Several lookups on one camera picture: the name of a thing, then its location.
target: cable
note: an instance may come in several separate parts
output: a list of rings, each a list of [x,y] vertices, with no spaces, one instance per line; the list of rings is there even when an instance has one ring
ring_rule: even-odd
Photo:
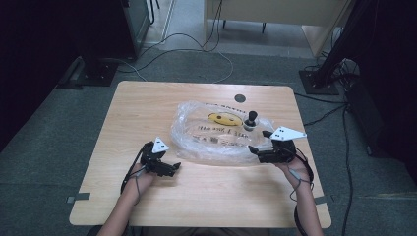
[[[161,54],[159,54],[159,55],[157,55],[155,58],[153,58],[152,60],[150,60],[150,62],[148,62],[145,66],[143,66],[143,67],[141,67],[141,68],[139,68],[139,69],[137,69],[137,68],[135,68],[135,67],[132,67],[131,65],[129,65],[129,64],[127,64],[126,62],[124,62],[125,64],[127,64],[128,66],[130,66],[130,67],[132,67],[133,69],[134,69],[134,71],[121,71],[121,70],[118,70],[118,72],[121,72],[121,73],[133,73],[133,72],[136,72],[137,74],[138,74],[138,76],[140,77],[140,78],[142,78],[144,81],[146,81],[146,79],[144,78],[144,77],[142,77],[139,73],[138,73],[138,71],[141,71],[141,70],[143,70],[144,68],[146,68],[147,66],[149,66],[151,63],[153,63],[156,59],[158,59],[159,57],[161,57],[162,55],[165,55],[165,54],[167,54],[167,53],[170,53],[170,52],[174,52],[174,51],[197,51],[197,52],[212,52],[212,51],[214,51],[216,48],[217,48],[217,46],[218,46],[218,44],[219,44],[219,41],[220,41],[220,33],[219,33],[219,21],[220,21],[220,15],[221,15],[221,6],[222,6],[222,3],[223,3],[223,1],[222,0],[220,0],[220,3],[218,4],[218,8],[217,8],[217,12],[216,12],[216,14],[215,14],[215,16],[214,16],[214,21],[213,21],[213,23],[212,23],[212,27],[211,27],[211,33],[210,33],[210,36],[208,37],[208,39],[206,40],[206,42],[203,44],[203,45],[201,45],[195,38],[193,38],[192,36],[190,36],[190,35],[188,35],[188,34],[185,34],[185,33],[173,33],[173,34],[171,34],[171,35],[169,35],[168,37],[166,37],[166,38],[164,38],[162,41],[160,41],[159,43],[157,43],[157,44],[155,44],[155,45],[153,45],[153,46],[151,46],[151,47],[149,47],[149,48],[147,48],[143,53],[141,53],[141,55],[139,56],[139,58],[142,58],[142,56],[145,54],[145,53],[147,53],[150,49],[152,49],[152,48],[154,48],[154,47],[156,47],[157,45],[159,45],[160,43],[162,43],[162,42],[164,42],[164,41],[166,41],[169,37],[171,37],[171,36],[174,36],[174,35],[183,35],[183,36],[187,36],[187,37],[189,37],[189,38],[191,38],[191,39],[193,39],[199,46],[200,46],[200,48],[201,49],[188,49],[188,48],[181,48],[181,49],[173,49],[173,50],[168,50],[168,51],[165,51],[165,52],[163,52],[163,53],[161,53]],[[210,50],[205,50],[205,46],[207,45],[207,43],[210,41],[210,39],[212,38],[212,35],[213,35],[213,33],[214,33],[214,27],[215,27],[215,23],[217,22],[217,25],[216,25],[216,32],[217,32],[217,42],[216,42],[216,44],[215,44],[215,46],[212,48],[212,49],[210,49]],[[229,59],[229,58],[227,58],[226,56],[224,56],[221,52],[218,52],[223,58],[225,58],[228,62],[229,62],[229,64],[230,64],[230,66],[231,66],[231,70],[230,70],[230,73],[225,77],[225,78],[223,78],[223,79],[220,79],[220,80],[218,80],[218,81],[216,81],[216,82],[213,82],[213,84],[216,84],[216,83],[220,83],[220,82],[223,82],[223,81],[225,81],[225,80],[227,80],[231,75],[232,75],[232,73],[233,73],[233,71],[234,71],[234,68],[233,68],[233,63],[231,62],[231,60]]]
[[[350,172],[350,165],[349,165],[349,149],[350,149],[350,144],[349,144],[349,136],[348,136],[348,133],[347,133],[346,118],[345,118],[346,111],[347,111],[347,106],[343,110],[342,119],[343,119],[344,135],[345,135],[345,138],[346,138],[346,169],[347,169],[347,175],[349,177],[349,202],[347,204],[346,213],[344,215],[343,228],[342,228],[342,233],[341,233],[342,236],[344,236],[345,235],[345,232],[346,232],[347,218],[349,216],[349,211],[350,211],[350,207],[352,205],[352,198],[353,198],[352,174]]]
[[[312,100],[321,101],[321,102],[327,102],[327,103],[343,103],[343,104],[346,103],[345,101],[330,101],[330,100],[318,99],[318,98],[311,97],[311,96],[308,96],[308,95],[303,95],[303,94],[300,94],[300,93],[297,93],[297,92],[294,92],[294,94],[295,95],[298,95],[298,96],[305,97],[305,98],[309,98],[309,99],[312,99]]]
[[[337,34],[336,34],[336,36],[337,36],[337,35],[341,36],[341,32],[342,32],[342,31],[343,31],[343,28],[340,28],[340,29],[338,30],[338,32],[337,32]],[[331,37],[330,37],[330,51],[332,51],[332,50],[333,50],[333,38],[334,38],[334,31],[331,33]],[[317,71],[317,70],[319,70],[319,69],[320,69],[320,67],[321,67],[322,65],[320,65],[319,60],[320,60],[322,57],[324,57],[324,58],[325,58],[325,60],[326,60],[326,59],[328,58],[329,52],[322,51],[320,54],[321,54],[321,56],[319,56],[319,57],[317,57],[317,58],[316,58],[316,65],[315,65],[315,66],[306,66],[306,67],[304,67],[304,71],[308,71],[308,70],[307,70],[308,68],[312,68],[312,70],[310,70],[311,72],[315,72],[315,71]]]
[[[139,203],[139,201],[141,200],[141,191],[139,190],[139,183],[138,183],[138,178],[139,178],[139,175],[136,175],[135,176],[135,182],[136,182],[136,189],[138,190],[138,201],[135,203],[135,205],[137,205],[138,203]]]
[[[308,236],[303,226],[301,225],[300,219],[298,217],[297,206],[295,206],[295,209],[294,209],[294,219],[295,219],[295,224],[297,225],[297,228],[298,228],[298,232],[300,232],[302,236]]]
[[[142,168],[141,169],[139,169],[139,170],[137,170],[137,171],[135,171],[135,172],[133,172],[133,173],[131,173],[130,175],[129,175],[129,177],[132,177],[133,175],[137,175],[138,177],[141,175],[141,171],[143,171],[145,169],[145,166],[142,166]]]
[[[376,7],[375,7],[374,26],[373,26],[373,32],[372,32],[372,35],[371,35],[371,39],[370,39],[369,45],[368,45],[368,46],[367,46],[364,50],[362,50],[361,52],[359,52],[357,55],[355,55],[355,56],[351,56],[351,57],[349,57],[349,58],[351,58],[351,59],[355,59],[355,58],[357,58],[357,57],[359,57],[359,56],[362,56],[362,55],[363,55],[366,51],[368,51],[368,50],[369,50],[369,48],[371,48],[372,43],[373,43],[373,41],[374,41],[376,28],[377,28],[377,18],[378,18],[378,9],[379,9],[379,5],[380,5],[380,0],[378,0],[378,1],[377,1]],[[329,77],[331,77],[331,75],[333,75],[333,73],[334,73],[334,71],[336,70],[336,67],[337,67],[337,66],[340,66],[340,62],[335,63],[335,64],[334,64],[334,65],[330,68],[330,70],[328,70],[328,73],[327,73],[327,74],[326,74],[326,76],[325,76],[325,85],[328,83],[328,79],[329,79]]]
[[[312,122],[309,122],[309,123],[306,123],[306,124],[304,124],[303,126],[304,127],[306,127],[306,126],[311,126],[311,125],[314,125],[314,124],[316,124],[316,123],[318,123],[318,122],[321,122],[322,120],[324,120],[326,117],[328,117],[329,115],[331,115],[332,113],[334,113],[334,112],[336,112],[338,109],[340,109],[340,108],[342,108],[342,107],[345,107],[345,106],[347,106],[346,104],[343,104],[343,105],[341,105],[341,106],[338,106],[338,107],[336,107],[336,108],[334,108],[333,110],[331,110],[330,112],[328,112],[328,113],[326,113],[325,115],[323,115],[322,116],[322,118],[320,118],[320,119],[318,119],[318,120],[315,120],[315,121],[312,121]]]
[[[230,63],[230,73],[229,73],[229,75],[227,75],[225,78],[223,78],[223,79],[221,79],[221,80],[218,80],[218,81],[215,81],[215,82],[213,82],[213,84],[217,84],[217,83],[220,83],[220,82],[223,82],[223,81],[225,81],[225,80],[227,80],[231,75],[232,75],[232,73],[233,73],[233,70],[234,70],[234,68],[233,68],[233,63],[232,63],[232,61],[229,59],[229,58],[227,58],[226,56],[224,56],[221,52],[218,52],[222,57],[224,57],[227,61],[229,61],[229,63]]]
[[[295,191],[297,191],[297,189],[298,189],[298,187],[300,187],[300,185],[301,185],[301,180],[298,180],[297,186],[292,190],[291,194],[289,195],[289,198],[294,202],[297,202],[297,200],[293,199],[292,195],[295,193]]]
[[[117,58],[103,58],[103,59],[104,59],[104,60],[119,61],[119,62],[122,62],[122,63],[124,63],[124,64],[128,65],[129,67],[131,67],[131,68],[133,68],[133,69],[134,69],[134,71],[133,71],[133,72],[136,72],[136,74],[138,75],[138,77],[139,77],[139,78],[141,78],[142,80],[144,80],[145,82],[147,82],[147,79],[145,79],[143,76],[141,76],[141,75],[139,74],[139,71],[138,71],[138,70],[137,70],[134,66],[132,66],[131,64],[129,64],[129,63],[127,63],[127,62],[123,61],[123,60],[117,59]]]

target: yellow smiley face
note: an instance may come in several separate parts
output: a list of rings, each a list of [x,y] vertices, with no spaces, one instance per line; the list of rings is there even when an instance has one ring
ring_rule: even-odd
[[[241,126],[243,124],[239,116],[228,112],[211,113],[208,120],[224,126]]]

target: black cable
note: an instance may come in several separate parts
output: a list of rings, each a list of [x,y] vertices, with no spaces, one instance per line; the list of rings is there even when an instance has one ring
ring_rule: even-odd
[[[137,175],[137,176],[135,176],[136,189],[138,190],[138,201],[135,203],[135,205],[136,205],[136,204],[138,204],[138,203],[139,203],[139,201],[141,200],[141,191],[139,190],[138,178],[139,178],[139,176],[138,176],[138,175]]]
[[[372,43],[373,43],[373,41],[374,41],[374,37],[375,37],[376,28],[377,28],[377,18],[378,18],[378,9],[379,9],[379,5],[380,5],[380,0],[377,0],[376,7],[375,7],[375,16],[374,16],[374,26],[373,26],[373,32],[372,32],[372,35],[371,35],[371,39],[370,39],[369,45],[368,45],[368,46],[367,46],[364,50],[362,50],[361,52],[359,52],[357,55],[349,57],[349,58],[351,58],[352,60],[353,60],[353,59],[355,59],[355,58],[358,58],[359,56],[362,56],[362,55],[363,55],[365,52],[367,52],[367,51],[371,48],[371,46],[372,46]],[[334,73],[334,70],[336,70],[336,67],[337,67],[337,66],[340,66],[340,62],[335,63],[335,64],[331,67],[331,69],[330,69],[330,70],[328,70],[328,74],[325,76],[325,85],[328,83],[328,78],[329,78],[329,77],[331,77],[331,75]]]
[[[143,147],[139,150],[138,154],[137,154],[137,155],[136,155],[136,157],[135,157],[135,160],[133,161],[133,163],[132,163],[131,167],[129,168],[129,171],[128,171],[128,175],[129,175],[129,177],[131,177],[132,175],[134,175],[134,174],[138,173],[139,171],[143,170],[143,168],[141,168],[140,170],[138,170],[138,171],[135,171],[135,172],[131,173],[131,172],[132,172],[132,170],[133,170],[133,168],[135,167],[135,164],[138,162],[139,157],[141,157],[142,152],[144,152],[145,147],[148,147],[148,146],[151,146],[151,143],[147,143],[147,144],[145,144],[145,145],[144,145],[144,146],[143,146]]]
[[[300,94],[300,93],[297,93],[297,92],[294,92],[294,94],[298,95],[298,96],[305,97],[305,98],[309,98],[309,99],[312,99],[312,100],[322,101],[322,102],[327,102],[327,103],[343,103],[343,104],[346,103],[345,101],[330,101],[330,100],[318,99],[318,98],[311,97],[311,96],[308,96],[308,95],[303,95],[303,94]]]
[[[347,169],[347,175],[349,177],[349,202],[347,204],[346,213],[344,215],[343,228],[342,228],[342,233],[341,233],[342,236],[344,236],[345,232],[346,232],[347,218],[349,216],[349,211],[350,211],[350,207],[352,205],[352,198],[353,198],[352,174],[350,172],[350,165],[349,165],[349,136],[348,136],[348,133],[347,133],[346,118],[345,118],[346,110],[347,110],[347,106],[343,110],[342,117],[343,117],[343,130],[344,130],[344,135],[345,135],[345,138],[346,138],[346,169]]]
[[[337,34],[341,35],[341,31],[342,31],[342,28],[340,28],[340,30],[337,32]],[[333,38],[334,38],[334,31],[331,33],[331,37],[330,37],[330,41],[331,41],[331,43],[330,43],[330,51],[333,49]],[[304,71],[308,71],[307,70],[308,68],[312,68],[312,70],[310,70],[312,72],[318,71],[322,67],[322,65],[320,65],[320,63],[319,63],[320,59],[322,57],[324,57],[325,60],[326,60],[328,58],[328,55],[329,54],[330,54],[329,52],[322,51],[320,53],[321,56],[319,56],[319,57],[316,58],[316,65],[315,66],[306,66],[306,67],[304,67]]]
[[[298,231],[300,232],[300,234],[302,236],[308,236],[306,231],[304,230],[303,226],[301,225],[300,218],[298,217],[297,206],[295,206],[295,209],[294,209],[294,219],[295,219],[295,224],[297,225],[297,228],[298,228]]]
[[[166,39],[168,39],[169,37],[174,36],[174,35],[184,35],[184,36],[190,37],[190,38],[191,38],[191,39],[193,39],[195,42],[197,42],[197,44],[198,44],[198,45],[200,46],[200,48],[202,48],[202,49],[188,49],[188,48],[181,48],[181,49],[173,49],[173,50],[168,50],[168,51],[165,51],[165,52],[163,52],[163,53],[161,53],[161,54],[157,55],[157,56],[156,56],[155,58],[153,58],[150,62],[148,62],[145,66],[143,66],[143,67],[141,67],[141,68],[139,68],[139,69],[136,69],[136,70],[134,70],[134,71],[121,71],[121,70],[118,70],[118,72],[121,72],[121,73],[134,73],[134,72],[137,72],[137,71],[141,71],[141,70],[143,70],[144,68],[146,68],[147,66],[149,66],[151,63],[153,63],[156,59],[158,59],[159,57],[161,57],[162,55],[165,55],[165,54],[167,54],[167,53],[174,52],[174,51],[197,51],[197,52],[212,52],[212,51],[214,51],[214,50],[215,50],[215,48],[217,48],[217,46],[218,46],[218,44],[219,44],[219,42],[220,42],[220,34],[219,34],[219,21],[220,21],[220,15],[221,15],[221,5],[222,5],[222,3],[223,3],[223,1],[222,1],[222,0],[220,0],[220,3],[218,4],[217,12],[215,13],[215,16],[214,16],[214,21],[213,21],[213,23],[212,23],[210,36],[209,36],[209,38],[206,40],[206,42],[205,42],[203,45],[201,45],[201,44],[200,44],[200,43],[199,43],[199,42],[198,42],[195,38],[193,38],[192,36],[190,36],[190,35],[188,35],[188,34],[186,34],[186,33],[173,33],[173,34],[169,35],[168,37],[164,38],[164,39],[163,39],[162,41],[160,41],[159,43],[157,43],[157,44],[155,44],[155,45],[153,45],[153,46],[151,46],[151,47],[147,48],[147,49],[146,49],[143,53],[141,53],[141,55],[138,57],[138,59],[142,58],[142,56],[143,56],[145,53],[147,53],[150,49],[152,49],[152,48],[154,48],[154,47],[158,46],[159,44],[161,44],[162,42],[164,42]],[[211,37],[212,37],[212,35],[213,35],[215,22],[217,22],[217,30],[216,30],[216,32],[217,32],[217,42],[216,42],[216,44],[215,44],[214,48],[212,48],[212,49],[210,49],[210,50],[205,50],[205,46],[206,46],[206,44],[209,42],[209,40],[211,39]]]
[[[301,185],[301,180],[298,180],[298,185],[292,190],[291,194],[289,194],[289,198],[294,202],[297,202],[297,200],[293,199],[292,195],[295,193],[295,191],[297,191],[297,189],[298,189],[298,187],[300,187],[300,185]]]
[[[341,105],[341,106],[338,106],[338,107],[336,107],[336,108],[334,108],[333,110],[331,110],[330,112],[328,112],[328,113],[326,113],[325,115],[323,115],[322,116],[322,118],[320,118],[320,119],[318,119],[318,120],[315,120],[315,121],[312,121],[312,122],[309,122],[309,123],[306,123],[306,124],[304,124],[303,126],[304,127],[306,127],[306,126],[311,126],[311,125],[314,125],[314,124],[316,124],[316,123],[318,123],[318,122],[321,122],[322,120],[324,120],[326,117],[328,117],[329,115],[331,115],[332,113],[334,113],[334,112],[336,112],[338,109],[340,109],[340,108],[342,108],[342,107],[345,107],[345,106],[347,106],[346,104],[343,104],[343,105]]]

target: plastic bag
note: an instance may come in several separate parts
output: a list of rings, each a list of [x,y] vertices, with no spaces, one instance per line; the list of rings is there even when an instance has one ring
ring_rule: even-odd
[[[262,116],[252,131],[244,124],[248,111],[226,105],[187,101],[178,105],[171,138],[180,149],[179,157],[200,159],[210,164],[259,163],[248,146],[270,148],[262,131],[273,132],[272,122]]]

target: electrical cord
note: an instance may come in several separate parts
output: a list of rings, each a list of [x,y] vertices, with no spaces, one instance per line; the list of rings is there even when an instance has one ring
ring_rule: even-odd
[[[308,96],[308,95],[303,95],[303,94],[300,94],[300,93],[297,93],[297,92],[294,92],[294,94],[295,95],[298,95],[298,96],[302,96],[302,97],[308,98],[308,99],[312,99],[312,100],[316,100],[316,101],[321,101],[321,102],[327,102],[327,103],[346,103],[345,101],[330,101],[330,100],[318,99],[318,98],[311,97],[311,96]]]
[[[343,110],[342,119],[343,119],[343,130],[344,130],[344,135],[346,139],[346,156],[345,157],[346,157],[346,170],[347,170],[347,175],[349,179],[349,201],[347,204],[346,213],[344,215],[343,227],[342,227],[342,233],[341,233],[342,236],[344,236],[346,232],[347,218],[349,216],[349,211],[350,211],[350,207],[352,206],[352,198],[353,198],[352,174],[350,172],[350,164],[349,164],[350,144],[349,144],[349,136],[348,136],[347,128],[346,128],[346,117],[345,117],[346,111],[347,111],[347,106]]]
[[[288,168],[288,171],[298,180],[298,184],[297,184],[297,186],[294,188],[294,190],[291,192],[291,194],[289,195],[289,198],[292,200],[292,201],[294,201],[294,202],[297,202],[297,200],[295,200],[295,199],[293,199],[292,198],[292,195],[297,191],[297,189],[300,187],[300,185],[301,185],[301,182],[306,182],[306,183],[309,183],[310,184],[310,186],[311,186],[311,189],[312,189],[312,191],[313,191],[313,188],[314,188],[314,183],[313,182],[310,182],[310,181],[307,181],[307,180],[303,180],[303,179],[301,179],[300,178],[300,176],[298,175],[298,173],[297,172],[295,172],[295,170],[293,170],[293,169],[291,169],[291,168],[289,168],[289,166],[288,166],[288,162],[286,162],[286,167]]]
[[[141,74],[139,74],[138,69],[136,69],[134,66],[132,66],[131,64],[121,60],[121,59],[117,59],[117,58],[103,58],[104,60],[109,60],[109,61],[118,61],[118,62],[122,62],[123,64],[129,66],[130,68],[134,69],[134,71],[132,72],[136,72],[136,74],[138,75],[139,78],[141,78],[142,80],[144,80],[145,82],[147,82],[148,80],[145,79],[143,76],[141,76]]]
[[[322,57],[324,57],[324,58],[326,59],[326,58],[328,57],[328,52],[324,52],[324,51],[323,51],[323,52],[321,53],[321,56],[316,58],[316,65],[314,65],[314,66],[306,66],[306,67],[304,67],[304,71],[315,72],[315,71],[319,70],[319,69],[320,69],[320,67],[322,66],[322,65],[319,63],[319,61],[320,61],[320,59],[321,59]]]
[[[193,39],[199,46],[200,46],[200,48],[201,49],[187,49],[187,48],[181,48],[181,49],[173,49],[173,50],[168,50],[168,51],[165,51],[165,52],[163,52],[163,53],[161,53],[161,54],[159,54],[158,56],[156,56],[156,57],[154,57],[152,60],[150,60],[150,62],[148,62],[145,66],[143,66],[143,67],[141,67],[141,68],[139,68],[139,69],[137,69],[137,68],[134,68],[134,71],[121,71],[121,70],[118,70],[118,72],[121,72],[121,73],[133,73],[133,72],[136,72],[137,74],[138,74],[138,76],[140,76],[139,75],[139,73],[138,73],[138,71],[141,71],[141,70],[143,70],[144,68],[146,68],[147,66],[149,66],[151,63],[153,63],[156,59],[158,59],[159,57],[161,57],[162,55],[165,55],[165,54],[167,54],[167,53],[170,53],[170,52],[174,52],[174,51],[197,51],[197,52],[212,52],[212,51],[214,51],[215,50],[215,48],[217,48],[217,46],[218,46],[218,44],[219,44],[219,41],[220,41],[220,33],[219,33],[219,21],[220,21],[220,15],[221,15],[221,6],[222,6],[222,3],[223,3],[223,1],[222,0],[220,0],[220,3],[219,3],[219,5],[218,5],[218,8],[217,8],[217,11],[216,11],[216,14],[215,14],[215,17],[214,17],[214,21],[213,21],[213,23],[212,23],[212,27],[211,27],[211,33],[210,33],[210,36],[209,36],[209,38],[206,40],[206,42],[203,44],[203,45],[201,45],[196,39],[194,39],[192,36],[190,36],[190,35],[188,35],[188,34],[185,34],[185,33],[173,33],[173,34],[171,34],[171,35],[169,35],[168,37],[166,37],[166,38],[164,38],[162,41],[160,41],[159,43],[157,43],[157,44],[155,44],[155,45],[153,45],[153,46],[151,46],[151,47],[149,47],[149,48],[147,48],[140,56],[139,56],[139,58],[142,58],[142,56],[145,54],[145,53],[147,53],[150,49],[152,49],[152,48],[154,48],[154,47],[156,47],[157,45],[159,45],[160,43],[162,43],[162,42],[164,42],[166,39],[168,39],[169,37],[171,37],[171,36],[174,36],[174,35],[184,35],[184,36],[187,36],[187,37],[189,37],[189,38],[191,38],[191,39]],[[205,50],[205,46],[207,45],[207,43],[210,41],[210,39],[212,38],[212,35],[213,35],[213,33],[214,33],[214,27],[215,27],[215,23],[217,22],[217,25],[216,25],[216,32],[217,32],[217,42],[216,42],[216,44],[215,44],[215,46],[212,48],[212,49],[210,49],[210,50]],[[229,62],[229,64],[231,65],[231,70],[230,70],[230,73],[225,77],[225,78],[223,78],[223,79],[220,79],[220,80],[218,80],[218,81],[216,81],[216,82],[213,82],[213,84],[216,84],[216,83],[219,83],[219,82],[223,82],[223,81],[225,81],[225,80],[227,80],[231,75],[232,75],[232,73],[233,73],[233,70],[234,70],[234,68],[233,68],[233,63],[231,62],[231,60],[230,59],[228,59],[226,56],[224,56],[222,53],[220,53],[220,52],[218,52],[223,58],[225,58],[228,62]]]
[[[141,169],[139,169],[138,171],[135,171],[134,173],[132,173],[130,176],[130,179],[135,178],[135,182],[136,182],[136,189],[138,190],[138,201],[135,203],[135,206],[139,203],[139,201],[141,200],[141,191],[139,190],[139,183],[138,183],[138,178],[139,176],[141,176],[142,172],[145,169],[145,165],[142,166]]]
[[[325,115],[323,115],[322,118],[320,118],[318,120],[315,120],[315,121],[312,121],[312,122],[309,122],[309,123],[306,123],[306,124],[303,124],[303,126],[304,127],[311,126],[311,125],[314,125],[314,124],[316,124],[318,122],[321,122],[322,120],[324,120],[325,118],[327,118],[329,115],[331,115],[332,113],[336,112],[338,109],[340,109],[342,107],[345,107],[345,106],[347,106],[347,105],[346,104],[343,104],[341,106],[338,106],[338,107],[334,108],[333,110],[331,110],[330,112],[328,112]]]
[[[371,35],[371,39],[370,39],[370,41],[369,41],[369,44],[368,44],[368,46],[366,46],[366,48],[364,49],[364,50],[362,50],[361,52],[359,52],[357,55],[355,55],[355,56],[351,56],[351,57],[349,57],[349,58],[351,58],[351,59],[355,59],[355,58],[358,58],[358,57],[360,57],[360,56],[362,56],[365,52],[367,52],[368,50],[369,50],[369,48],[371,48],[371,46],[372,46],[372,43],[373,43],[373,41],[374,41],[374,38],[375,38],[375,32],[376,32],[376,28],[377,28],[377,19],[378,19],[378,9],[379,9],[379,5],[380,5],[380,0],[377,0],[377,3],[376,3],[376,6],[375,6],[375,16],[374,16],[374,26],[373,26],[373,32],[372,32],[372,35]],[[335,63],[331,68],[330,68],[330,70],[328,70],[328,73],[326,74],[326,76],[325,76],[325,84],[327,84],[328,83],[328,79],[333,75],[333,73],[334,73],[334,71],[336,70],[336,68],[337,67],[340,67],[341,65],[340,65],[340,62],[338,62],[338,63]]]

